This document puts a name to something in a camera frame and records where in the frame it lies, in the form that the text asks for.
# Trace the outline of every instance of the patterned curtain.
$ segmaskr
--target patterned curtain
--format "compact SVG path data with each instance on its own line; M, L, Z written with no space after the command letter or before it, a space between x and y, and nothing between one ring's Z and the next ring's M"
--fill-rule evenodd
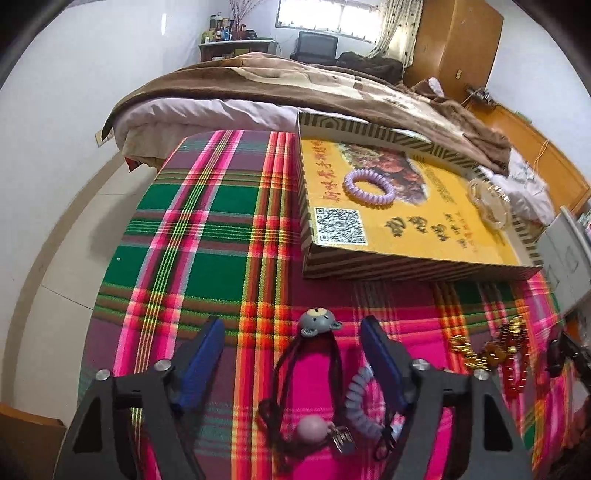
M404 68L412 65L423 0L382 0L379 10L382 15L380 36L369 57L396 59Z

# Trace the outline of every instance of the tile floor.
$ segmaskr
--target tile floor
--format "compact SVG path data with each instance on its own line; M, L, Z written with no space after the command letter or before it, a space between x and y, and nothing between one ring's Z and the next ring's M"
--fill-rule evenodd
M121 167L72 226L41 282L17 361L13 406L69 425L80 361L103 276L156 170Z

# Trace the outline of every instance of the metal screw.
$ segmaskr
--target metal screw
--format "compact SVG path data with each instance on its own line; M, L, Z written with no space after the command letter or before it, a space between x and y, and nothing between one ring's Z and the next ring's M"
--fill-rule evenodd
M158 360L154 364L154 369L157 372L166 372L166 370L168 370L171 366L173 366L173 363L170 360L168 360L167 358L164 358L162 360Z
M488 372L486 370L483 370L482 368L477 368L476 370L474 370L474 373L472 375L474 375L478 380L488 380L488 377L490 377Z
M413 368L415 370L419 370L420 372L424 372L425 370L429 370L431 368L431 364L424 358L417 358L416 360L413 360Z
M111 376L111 371L107 370L106 368L104 368L103 370L99 370L96 375L95 378L99 381L102 382L103 380L106 380L107 378L109 378Z

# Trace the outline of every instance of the qr code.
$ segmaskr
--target qr code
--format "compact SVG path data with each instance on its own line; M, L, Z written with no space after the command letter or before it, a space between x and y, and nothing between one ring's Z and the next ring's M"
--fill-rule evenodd
M358 210L315 207L318 243L367 245L361 215Z

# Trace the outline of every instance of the brown floor border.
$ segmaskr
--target brown floor border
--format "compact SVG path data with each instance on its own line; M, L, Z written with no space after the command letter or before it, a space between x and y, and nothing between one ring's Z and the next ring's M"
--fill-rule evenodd
M21 348L22 334L33 306L33 300L41 286L47 268L75 221L78 220L80 214L107 180L115 174L122 162L122 157L118 153L115 154L78 192L72 203L57 221L53 230L51 230L29 270L8 327L6 348L2 361L2 394L0 395L0 400L4 403L12 405L14 400L14 381L17 375L17 360Z

